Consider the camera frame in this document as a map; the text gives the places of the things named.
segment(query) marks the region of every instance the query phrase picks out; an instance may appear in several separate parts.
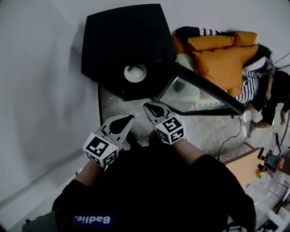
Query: gray floor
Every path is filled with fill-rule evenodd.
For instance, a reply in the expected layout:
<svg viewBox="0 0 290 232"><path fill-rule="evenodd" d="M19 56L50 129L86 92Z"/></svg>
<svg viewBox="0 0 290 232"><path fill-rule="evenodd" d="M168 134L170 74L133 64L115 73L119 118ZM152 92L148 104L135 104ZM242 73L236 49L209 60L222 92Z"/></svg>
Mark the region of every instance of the gray floor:
<svg viewBox="0 0 290 232"><path fill-rule="evenodd" d="M131 130L139 139L141 145L147 145L148 136L153 129L152 124L149 122L143 110L143 104L149 101L150 99L122 101L117 96L101 88L103 121L108 117L118 114L133 114L135 116L135 123ZM237 155L249 151L249 148L243 145L244 141L250 143L254 147L264 147L266 152L272 149L274 154L277 154L279 150L276 146L275 133L278 133L281 139L285 131L285 126L280 126L281 108L282 104L278 105L272 127L269 129L257 129L253 133L251 139L247 138L250 120L259 121L261 119L261 114L258 112L247 112L241 116L242 131L238 137L231 138L225 143L220 152L221 161L230 159L230 157L234 158ZM230 116L183 116L182 119L186 128L187 140L214 157L217 157L223 141L231 136L237 135L240 131L240 121L238 117L232 119ZM287 147L290 145L289 142L290 133L287 132L281 147L282 153L287 150ZM279 180L281 183L286 178L287 176L282 173L276 173L274 177L274 179ZM258 224L266 220L266 214L269 209L279 201L279 198L270 192L270 190L281 197L286 188L274 182L268 175L265 175L262 180L257 179L245 189L246 193L254 199Z"/></svg>

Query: person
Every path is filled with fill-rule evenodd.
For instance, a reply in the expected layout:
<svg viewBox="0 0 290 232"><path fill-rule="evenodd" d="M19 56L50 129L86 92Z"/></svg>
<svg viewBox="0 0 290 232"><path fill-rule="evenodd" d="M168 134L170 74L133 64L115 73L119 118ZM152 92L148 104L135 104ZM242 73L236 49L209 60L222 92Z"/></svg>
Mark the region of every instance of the person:
<svg viewBox="0 0 290 232"><path fill-rule="evenodd" d="M153 134L142 147L129 133L131 149L120 151L106 170L89 161L53 210L65 209L72 218L102 215L115 230L255 231L253 200L224 164L184 138L169 145ZM70 231L85 229L96 231Z"/></svg>
<svg viewBox="0 0 290 232"><path fill-rule="evenodd" d="M263 116L259 122L250 122L249 138L256 128L268 128L272 125L278 103L284 103L280 113L281 125L284 125L286 113L290 109L290 76L283 71L273 70L269 76L262 77L257 96L245 108L245 111L262 110Z"/></svg>

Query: white object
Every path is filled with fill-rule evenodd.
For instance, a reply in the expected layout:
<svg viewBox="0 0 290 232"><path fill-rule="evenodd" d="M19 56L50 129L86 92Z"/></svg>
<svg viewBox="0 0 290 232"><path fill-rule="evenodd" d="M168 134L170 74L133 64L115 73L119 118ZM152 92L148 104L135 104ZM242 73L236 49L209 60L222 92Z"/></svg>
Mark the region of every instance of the white object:
<svg viewBox="0 0 290 232"><path fill-rule="evenodd" d="M94 133L90 134L82 149L92 162L102 168L118 157L118 147Z"/></svg>
<svg viewBox="0 0 290 232"><path fill-rule="evenodd" d="M257 60L256 62L254 62L253 64L250 64L246 67L244 67L244 69L247 71L247 72L251 72L251 71L254 71L254 70L257 70L258 68L261 68L263 67L263 65L266 63L266 57L262 57L261 59Z"/></svg>
<svg viewBox="0 0 290 232"><path fill-rule="evenodd" d="M143 81L146 75L147 69L143 64L127 66L124 69L125 78L132 83Z"/></svg>
<svg viewBox="0 0 290 232"><path fill-rule="evenodd" d="M184 125L178 115L157 124L155 129L157 129L158 137L167 144L173 144L185 137Z"/></svg>

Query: black sleeve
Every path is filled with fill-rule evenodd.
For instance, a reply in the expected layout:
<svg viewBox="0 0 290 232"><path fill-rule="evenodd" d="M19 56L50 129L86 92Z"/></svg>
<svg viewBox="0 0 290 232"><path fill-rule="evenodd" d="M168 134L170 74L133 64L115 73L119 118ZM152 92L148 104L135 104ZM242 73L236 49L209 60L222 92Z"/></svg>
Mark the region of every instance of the black sleeve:
<svg viewBox="0 0 290 232"><path fill-rule="evenodd" d="M203 188L204 194L210 193L208 196L212 203L222 204L220 211L227 212L234 222L248 232L255 231L254 202L223 163L210 155L203 155L191 165L191 173L195 179L200 179L198 185Z"/></svg>
<svg viewBox="0 0 290 232"><path fill-rule="evenodd" d="M65 208L72 212L79 211L82 207L82 201L78 199L86 199L89 192L89 187L77 180L72 180L55 199L52 210Z"/></svg>
<svg viewBox="0 0 290 232"><path fill-rule="evenodd" d="M284 111L285 113L287 113L288 110L290 110L290 102L285 103L282 108L282 111Z"/></svg>

